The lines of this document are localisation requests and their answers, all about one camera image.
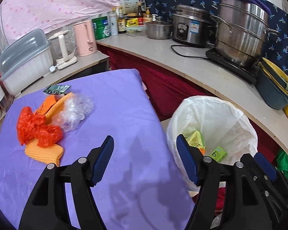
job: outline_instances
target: white trash bag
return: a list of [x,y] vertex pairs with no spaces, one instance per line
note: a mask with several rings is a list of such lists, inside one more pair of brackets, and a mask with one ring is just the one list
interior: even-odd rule
[[206,155],[221,146],[227,156],[220,162],[233,165],[245,153],[257,153],[257,134],[246,115],[232,103],[209,96],[193,96],[182,101],[174,112],[167,131],[168,147],[189,191],[200,190],[189,180],[176,147],[179,134],[189,137],[199,130],[206,144]]

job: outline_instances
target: green can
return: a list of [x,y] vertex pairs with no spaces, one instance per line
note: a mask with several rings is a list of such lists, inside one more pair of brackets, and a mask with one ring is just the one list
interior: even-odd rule
[[105,39],[110,36],[108,17],[92,19],[94,34],[96,40]]

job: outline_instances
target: yellow package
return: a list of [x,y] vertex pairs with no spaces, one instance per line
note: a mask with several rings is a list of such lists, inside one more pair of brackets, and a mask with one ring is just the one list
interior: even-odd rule
[[191,136],[189,136],[186,140],[190,146],[198,148],[200,152],[203,155],[205,155],[206,146],[204,138],[200,133],[200,131],[194,131],[194,133]]
[[128,20],[126,21],[126,27],[138,26],[138,25],[139,25],[139,23],[138,23],[137,18],[128,19]]

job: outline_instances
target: pink pitcher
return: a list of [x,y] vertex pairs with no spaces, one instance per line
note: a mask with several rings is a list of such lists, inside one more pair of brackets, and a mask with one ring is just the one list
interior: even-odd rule
[[97,51],[91,20],[75,24],[74,35],[79,56],[87,56]]

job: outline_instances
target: metal screw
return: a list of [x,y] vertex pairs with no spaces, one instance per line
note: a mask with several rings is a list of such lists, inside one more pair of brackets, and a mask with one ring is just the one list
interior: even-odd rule
[[52,170],[54,168],[54,164],[50,163],[47,165],[47,169]]
[[204,160],[205,163],[211,163],[211,161],[212,161],[211,157],[209,157],[209,156],[205,156],[203,158],[203,160]]
[[236,162],[236,166],[238,168],[243,168],[243,163],[242,162]]
[[86,162],[86,158],[85,157],[81,157],[78,159],[78,163],[85,163]]

